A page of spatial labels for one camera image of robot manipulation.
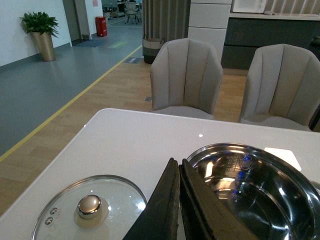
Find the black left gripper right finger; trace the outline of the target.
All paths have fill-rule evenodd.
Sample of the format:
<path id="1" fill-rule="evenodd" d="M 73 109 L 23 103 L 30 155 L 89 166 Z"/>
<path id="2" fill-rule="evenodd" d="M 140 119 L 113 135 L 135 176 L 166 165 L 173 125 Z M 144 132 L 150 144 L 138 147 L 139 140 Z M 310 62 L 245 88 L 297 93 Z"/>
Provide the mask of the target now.
<path id="1" fill-rule="evenodd" d="M 182 160 L 180 207 L 187 240 L 257 240 L 219 200 L 192 165 Z"/>

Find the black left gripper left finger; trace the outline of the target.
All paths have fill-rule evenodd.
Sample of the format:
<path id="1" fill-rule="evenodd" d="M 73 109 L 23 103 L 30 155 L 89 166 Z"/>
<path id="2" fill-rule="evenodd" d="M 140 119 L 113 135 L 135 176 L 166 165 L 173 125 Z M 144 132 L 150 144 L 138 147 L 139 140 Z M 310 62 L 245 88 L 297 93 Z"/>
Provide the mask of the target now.
<path id="1" fill-rule="evenodd" d="M 145 209 L 125 240 L 176 240 L 180 203 L 180 170 L 170 158 Z"/>

